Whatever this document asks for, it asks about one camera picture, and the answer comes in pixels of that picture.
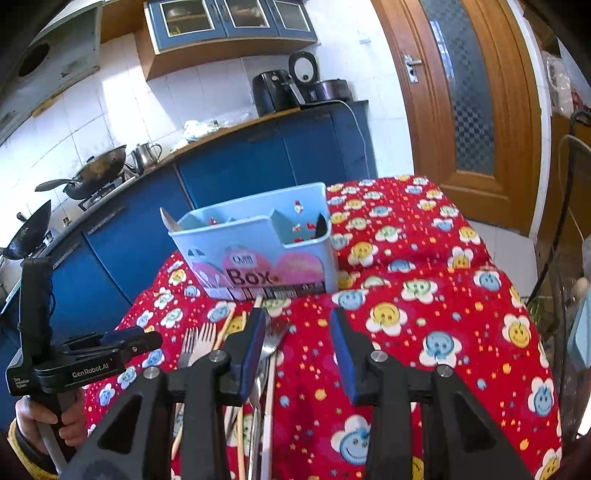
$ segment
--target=wok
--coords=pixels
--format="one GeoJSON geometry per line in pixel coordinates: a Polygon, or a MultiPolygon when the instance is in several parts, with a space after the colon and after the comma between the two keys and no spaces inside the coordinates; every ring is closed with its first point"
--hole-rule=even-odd
{"type": "Polygon", "coordinates": [[[109,150],[98,157],[90,157],[71,179],[51,180],[37,185],[36,192],[53,190],[66,184],[64,193],[73,200],[86,200],[104,185],[115,180],[125,164],[125,147],[109,150]]]}
{"type": "Polygon", "coordinates": [[[22,260],[41,245],[51,217],[51,200],[46,201],[26,220],[6,248],[0,248],[0,255],[9,260],[22,260]]]}

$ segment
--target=checkered glass pattern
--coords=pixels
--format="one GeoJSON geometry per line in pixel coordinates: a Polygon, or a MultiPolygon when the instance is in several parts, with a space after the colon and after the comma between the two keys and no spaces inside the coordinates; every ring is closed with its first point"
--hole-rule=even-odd
{"type": "Polygon", "coordinates": [[[420,0],[447,74],[458,170],[494,175],[491,89],[476,33],[461,0],[420,0]]]}

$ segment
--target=range hood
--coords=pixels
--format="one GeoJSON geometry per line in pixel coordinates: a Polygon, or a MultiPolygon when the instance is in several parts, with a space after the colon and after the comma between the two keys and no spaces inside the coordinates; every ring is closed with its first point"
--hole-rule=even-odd
{"type": "Polygon", "coordinates": [[[0,145],[41,105],[99,68],[102,0],[74,0],[39,32],[0,93],[0,145]]]}

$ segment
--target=storage box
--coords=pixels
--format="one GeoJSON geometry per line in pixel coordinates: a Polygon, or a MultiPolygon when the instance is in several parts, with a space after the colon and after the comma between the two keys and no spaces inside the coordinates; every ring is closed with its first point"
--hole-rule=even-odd
{"type": "Polygon", "coordinates": [[[214,299],[337,291],[326,186],[313,183],[193,210],[169,235],[214,299]]]}

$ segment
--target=hand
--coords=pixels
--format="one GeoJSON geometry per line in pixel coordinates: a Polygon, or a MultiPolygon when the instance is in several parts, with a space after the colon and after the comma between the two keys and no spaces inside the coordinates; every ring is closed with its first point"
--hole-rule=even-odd
{"type": "MultiPolygon", "coordinates": [[[[57,423],[56,415],[43,405],[23,397],[17,401],[17,424],[22,435],[41,453],[47,454],[43,439],[37,430],[36,421],[53,425],[57,423]]],[[[60,437],[66,445],[78,447],[86,440],[86,417],[84,415],[84,393],[81,389],[76,391],[76,401],[64,413],[61,414],[60,437]]]]}

